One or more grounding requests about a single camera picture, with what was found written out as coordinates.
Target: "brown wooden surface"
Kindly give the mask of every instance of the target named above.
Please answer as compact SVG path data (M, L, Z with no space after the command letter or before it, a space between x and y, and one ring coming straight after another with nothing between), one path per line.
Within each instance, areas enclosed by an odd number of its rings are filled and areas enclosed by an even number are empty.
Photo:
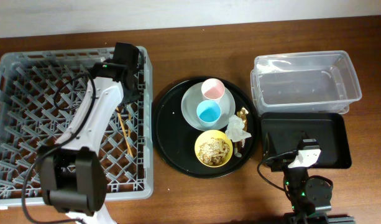
M346 170L310 170L334 181L330 215L381 223L381 16L264 22L180 29L101 32L0 39L6 52L112 47L116 42L146 47L154 66L154 96L175 80L219 76L249 95L250 71L258 55L345 50L354 64L363 97L344 115L353 165ZM147 200L108 202L119 223L226 223L260 220L291 211L283 192L257 174L261 146L238 171L212 180L172 169L154 153L154 193ZM262 172L273 182L282 173ZM30 207L39 220L64 218L46 206ZM27 223L20 208L0 211L0 223Z

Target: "food in bowl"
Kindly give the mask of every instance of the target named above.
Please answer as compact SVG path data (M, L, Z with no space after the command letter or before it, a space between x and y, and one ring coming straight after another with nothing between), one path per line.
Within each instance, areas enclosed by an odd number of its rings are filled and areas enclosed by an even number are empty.
M223 139L210 138L200 145L197 156L201 162L209 166L218 166L224 162L229 151L230 147Z

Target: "blue cup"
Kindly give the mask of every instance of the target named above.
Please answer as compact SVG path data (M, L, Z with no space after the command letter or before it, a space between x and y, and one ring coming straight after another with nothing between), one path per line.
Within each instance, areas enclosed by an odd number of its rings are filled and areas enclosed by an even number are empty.
M221 107L213 100L204 100L197 106L197 117L200 124L210 128L221 117Z

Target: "wooden stick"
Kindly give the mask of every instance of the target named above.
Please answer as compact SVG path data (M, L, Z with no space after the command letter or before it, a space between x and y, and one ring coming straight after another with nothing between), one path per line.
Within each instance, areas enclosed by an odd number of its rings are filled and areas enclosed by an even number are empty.
M127 133L126 133L126 129L124 127L124 123L122 122L122 118L121 118L121 114L117 112L117 116L118 116L118 120L120 121L120 124L121 124L121 129L122 129L122 133L124 134L124 140L126 141L126 144L127 144L127 150L129 152L129 155L131 155L131 157L133 158L134 155L132 153L132 149L131 147L129 146L128 142L127 142Z

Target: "plastic dish rack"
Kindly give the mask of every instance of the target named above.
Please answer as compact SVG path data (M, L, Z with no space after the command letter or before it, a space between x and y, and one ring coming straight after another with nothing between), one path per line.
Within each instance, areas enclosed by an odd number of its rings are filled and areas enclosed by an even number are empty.
M149 197L153 192L151 109L153 67L143 47L144 70L137 74L143 99L127 105L122 114L127 141L136 156L127 153L117 113L113 113L101 142L99 159L108 180L106 201ZM8 53L0 61L0 206L19 206L24 176L37 149L51 144L68 127L75 111L53 106L53 95L63 83L81 75L106 58L114 48ZM58 104L81 103L85 79L68 85ZM26 192L28 205L42 205L39 176L33 173Z

